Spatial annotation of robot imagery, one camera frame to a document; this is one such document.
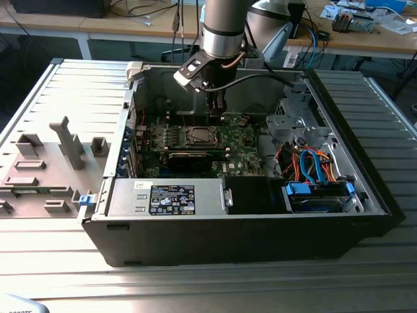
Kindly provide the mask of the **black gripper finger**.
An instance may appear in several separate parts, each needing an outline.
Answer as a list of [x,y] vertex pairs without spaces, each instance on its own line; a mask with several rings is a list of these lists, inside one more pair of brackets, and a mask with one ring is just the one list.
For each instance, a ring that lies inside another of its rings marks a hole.
[[225,91],[207,93],[208,122],[219,123],[227,110]]

